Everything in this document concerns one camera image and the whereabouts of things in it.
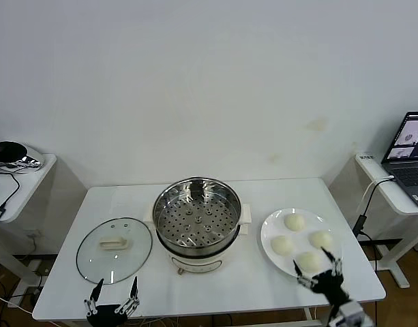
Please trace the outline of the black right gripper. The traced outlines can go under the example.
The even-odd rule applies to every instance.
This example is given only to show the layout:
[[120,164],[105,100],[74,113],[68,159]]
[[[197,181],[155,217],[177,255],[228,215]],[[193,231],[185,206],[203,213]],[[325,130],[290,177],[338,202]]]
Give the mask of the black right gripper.
[[297,281],[303,287],[312,290],[316,294],[323,294],[330,305],[340,306],[347,303],[349,295],[342,289],[344,278],[342,275],[342,259],[336,258],[330,251],[321,247],[324,254],[331,262],[331,270],[326,270],[313,278],[306,277],[295,260],[293,264],[297,274]]

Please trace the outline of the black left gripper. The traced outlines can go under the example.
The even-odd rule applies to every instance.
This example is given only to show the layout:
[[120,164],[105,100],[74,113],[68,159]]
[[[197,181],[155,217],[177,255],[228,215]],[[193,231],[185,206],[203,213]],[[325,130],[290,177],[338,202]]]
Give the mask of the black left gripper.
[[84,299],[87,313],[87,321],[93,327],[116,327],[124,324],[140,304],[138,298],[138,277],[135,276],[130,295],[120,306],[119,305],[100,305],[96,307],[96,302],[100,297],[104,280],[93,288],[88,299]]

